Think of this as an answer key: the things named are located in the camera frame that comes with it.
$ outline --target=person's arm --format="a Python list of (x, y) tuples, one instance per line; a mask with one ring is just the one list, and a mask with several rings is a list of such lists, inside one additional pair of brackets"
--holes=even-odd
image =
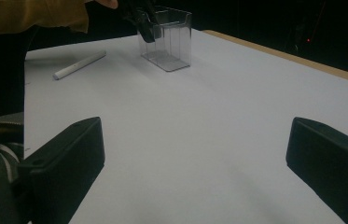
[[(117, 0), (98, 2), (118, 6)], [(89, 18), (84, 4), (85, 0), (0, 0), (0, 34), (20, 33), (33, 25), (66, 26), (87, 33)]]

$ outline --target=dark background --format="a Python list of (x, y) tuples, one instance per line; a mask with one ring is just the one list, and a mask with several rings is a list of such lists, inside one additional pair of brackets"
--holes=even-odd
[[(157, 0), (156, 5), (192, 12), (194, 29), (215, 30), (348, 71), (348, 0)], [(87, 34), (41, 28), (30, 49), (136, 34), (119, 10), (94, 2), (87, 10)]]

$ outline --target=white table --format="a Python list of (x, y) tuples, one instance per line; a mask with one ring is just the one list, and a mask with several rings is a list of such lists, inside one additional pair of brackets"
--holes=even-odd
[(103, 122), (105, 168), (71, 223), (342, 223), (285, 153), (294, 117), (348, 134), (348, 80), (192, 34), (192, 66), (172, 73), (139, 56), (136, 36), (28, 53), (28, 155), (76, 121)]

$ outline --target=white chalk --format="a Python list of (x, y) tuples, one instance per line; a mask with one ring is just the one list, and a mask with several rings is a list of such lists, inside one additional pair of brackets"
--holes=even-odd
[(87, 66), (87, 65), (97, 61), (98, 59), (103, 58), (105, 55), (106, 55), (105, 50), (99, 51), (98, 53), (91, 55), (90, 57), (83, 59), (78, 63), (74, 63), (74, 64), (72, 64), (68, 67), (65, 67), (64, 69), (54, 73), (54, 75), (52, 77), (54, 77), (55, 80), (66, 77), (69, 74), (74, 73), (75, 71), (79, 70), (80, 68)]

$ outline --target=clear plastic box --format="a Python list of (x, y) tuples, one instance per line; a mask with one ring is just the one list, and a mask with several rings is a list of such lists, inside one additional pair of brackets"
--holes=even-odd
[(171, 72), (191, 64), (191, 13), (168, 7), (155, 7), (153, 23), (145, 12), (155, 42), (147, 43), (138, 32), (142, 57)]

